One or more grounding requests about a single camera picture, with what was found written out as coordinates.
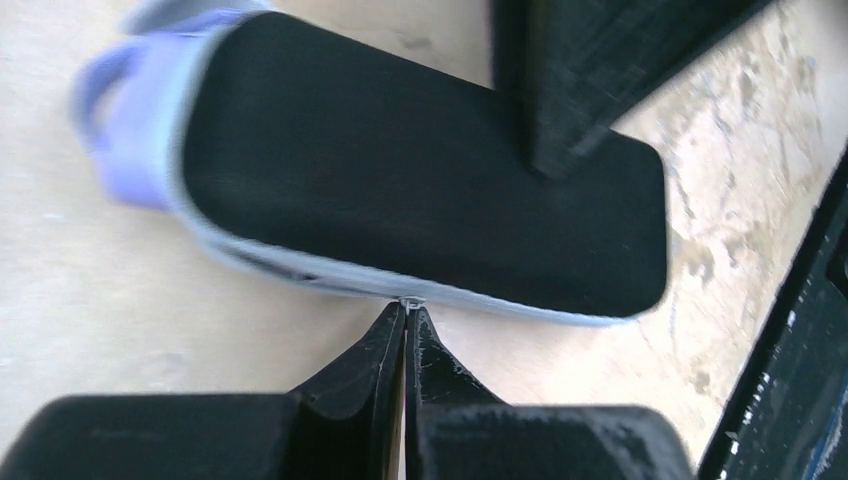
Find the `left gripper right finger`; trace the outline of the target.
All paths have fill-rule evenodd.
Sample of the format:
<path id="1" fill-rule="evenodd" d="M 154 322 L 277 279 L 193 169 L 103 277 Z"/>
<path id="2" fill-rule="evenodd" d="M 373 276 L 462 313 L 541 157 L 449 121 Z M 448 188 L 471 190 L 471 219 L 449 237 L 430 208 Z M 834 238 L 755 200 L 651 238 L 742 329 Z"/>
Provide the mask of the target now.
<path id="1" fill-rule="evenodd" d="M 676 430 L 636 405 L 510 405 L 405 310 L 409 479 L 690 479 Z"/>

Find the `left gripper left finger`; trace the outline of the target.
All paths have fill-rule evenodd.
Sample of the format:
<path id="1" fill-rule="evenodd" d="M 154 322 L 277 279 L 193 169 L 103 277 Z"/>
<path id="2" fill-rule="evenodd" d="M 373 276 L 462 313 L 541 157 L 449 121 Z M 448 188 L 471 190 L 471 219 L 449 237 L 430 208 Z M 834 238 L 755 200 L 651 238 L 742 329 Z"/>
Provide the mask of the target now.
<path id="1" fill-rule="evenodd" d="M 286 393 L 67 396 L 43 407 L 5 479 L 385 479 L 395 464 L 406 312 Z"/>

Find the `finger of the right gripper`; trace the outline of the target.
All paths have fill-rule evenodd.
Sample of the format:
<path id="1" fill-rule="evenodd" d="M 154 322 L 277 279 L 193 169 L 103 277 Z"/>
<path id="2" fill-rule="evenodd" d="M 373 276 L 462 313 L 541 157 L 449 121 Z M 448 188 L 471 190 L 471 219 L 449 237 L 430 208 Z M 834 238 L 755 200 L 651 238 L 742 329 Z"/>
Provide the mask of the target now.
<path id="1" fill-rule="evenodd" d="M 496 91 L 521 107 L 529 165 L 565 178 L 613 124 L 765 1 L 494 1 Z"/>

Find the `black grey umbrella case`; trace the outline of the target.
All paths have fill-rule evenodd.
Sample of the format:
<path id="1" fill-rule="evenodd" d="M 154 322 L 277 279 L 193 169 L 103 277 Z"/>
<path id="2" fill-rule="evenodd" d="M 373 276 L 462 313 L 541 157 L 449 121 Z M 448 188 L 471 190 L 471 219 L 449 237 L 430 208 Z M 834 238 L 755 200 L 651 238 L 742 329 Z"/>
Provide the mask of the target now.
<path id="1" fill-rule="evenodd" d="M 495 91 L 256 1 L 152 1 L 80 72 L 105 188 L 228 262 L 341 294 L 587 326 L 668 279 L 664 169 L 610 136 L 551 182 Z"/>

